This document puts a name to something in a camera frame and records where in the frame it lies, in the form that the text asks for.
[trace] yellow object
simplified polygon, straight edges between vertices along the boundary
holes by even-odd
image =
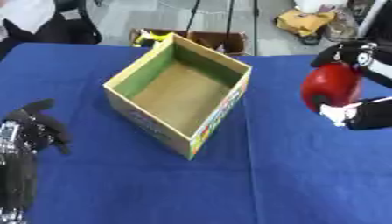
[[[147,32],[147,31],[145,31],[145,30],[141,30],[141,31],[140,31],[140,35],[139,35],[139,37],[137,37],[137,39],[135,40],[133,46],[134,46],[134,47],[141,47],[141,46],[143,46],[143,42],[144,42],[146,39],[152,39],[152,40],[154,40],[154,41],[155,41],[154,46],[157,46],[157,45],[158,45],[158,42],[164,41],[169,35],[170,35],[170,33],[168,33],[168,34],[166,34],[166,35],[161,35],[161,36],[159,36],[159,35],[154,34],[152,31]]]
[[[277,18],[276,26],[301,37],[314,34],[320,27],[335,18],[334,11],[304,14],[300,10],[288,10]]]
[[[150,35],[151,35],[152,39],[154,39],[154,40],[156,40],[156,41],[159,41],[159,42],[162,42],[162,41],[164,41],[167,37],[169,37],[170,33],[168,33],[168,34],[166,34],[166,35],[159,36],[159,35],[155,35],[155,34],[151,31],[151,32],[150,32]]]

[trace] white cloth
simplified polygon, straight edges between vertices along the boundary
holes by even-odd
[[[8,36],[3,27],[5,18],[21,30],[35,34],[42,25],[53,17],[56,10],[53,0],[4,1],[5,5],[0,7],[0,41]]]

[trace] tripod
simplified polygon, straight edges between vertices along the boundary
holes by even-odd
[[[199,6],[200,6],[200,1],[201,0],[196,0],[196,3],[195,3],[195,5],[193,6],[193,8],[191,10],[192,15],[191,15],[191,19],[189,20],[189,24],[186,27],[186,34],[188,34],[189,30],[191,29],[191,26],[192,26],[192,23],[193,23],[193,20],[194,20],[194,16],[196,15],[196,13],[197,13],[197,11],[199,9]],[[228,39],[230,38],[231,22],[233,20],[233,10],[234,10],[234,7],[235,7],[235,0],[230,0],[230,5],[229,5],[229,8],[228,8],[228,16],[227,16],[226,40],[225,40],[226,42],[228,42]],[[258,2],[257,2],[257,0],[254,0],[254,2],[253,2],[253,19],[254,19],[254,21],[253,21],[253,24],[254,24],[254,33],[253,33],[254,34],[254,41],[253,41],[253,44],[254,44],[254,55],[255,56],[257,56],[257,50],[258,50],[258,44],[257,44],[257,36],[258,36],[257,35],[257,19],[258,19],[259,15],[260,15],[260,11],[259,11],[259,7],[258,7]]]

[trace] yellow bag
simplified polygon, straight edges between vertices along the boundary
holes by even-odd
[[[335,14],[332,10],[319,14],[304,14],[300,10],[288,10],[276,18],[276,26],[300,37],[306,37],[331,22]]]

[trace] open cardboard box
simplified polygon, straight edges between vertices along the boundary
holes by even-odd
[[[103,86],[113,108],[192,159],[241,98],[250,71],[171,34]]]

